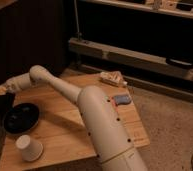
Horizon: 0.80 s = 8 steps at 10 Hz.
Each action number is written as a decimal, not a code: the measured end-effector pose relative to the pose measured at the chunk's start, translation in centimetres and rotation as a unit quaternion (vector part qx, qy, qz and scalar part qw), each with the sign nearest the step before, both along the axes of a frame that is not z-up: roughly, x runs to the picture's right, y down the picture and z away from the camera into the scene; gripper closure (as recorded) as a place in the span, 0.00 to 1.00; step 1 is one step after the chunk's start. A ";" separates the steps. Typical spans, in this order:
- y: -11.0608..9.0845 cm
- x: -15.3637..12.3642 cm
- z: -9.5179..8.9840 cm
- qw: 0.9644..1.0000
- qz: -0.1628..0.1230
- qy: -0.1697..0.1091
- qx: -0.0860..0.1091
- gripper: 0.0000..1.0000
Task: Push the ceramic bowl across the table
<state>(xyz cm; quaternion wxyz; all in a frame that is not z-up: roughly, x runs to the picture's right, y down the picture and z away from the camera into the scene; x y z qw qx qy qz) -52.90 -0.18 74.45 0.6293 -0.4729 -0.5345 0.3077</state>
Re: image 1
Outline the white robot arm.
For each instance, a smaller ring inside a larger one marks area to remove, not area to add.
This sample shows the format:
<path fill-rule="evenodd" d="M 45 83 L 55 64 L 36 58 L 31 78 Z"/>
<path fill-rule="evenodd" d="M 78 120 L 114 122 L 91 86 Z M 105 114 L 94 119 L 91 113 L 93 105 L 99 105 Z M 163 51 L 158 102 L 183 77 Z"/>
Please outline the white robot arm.
<path fill-rule="evenodd" d="M 0 95 L 17 93 L 35 84 L 48 84 L 75 104 L 91 136 L 103 171 L 148 171 L 107 94 L 95 85 L 79 88 L 35 65 L 0 85 Z"/>

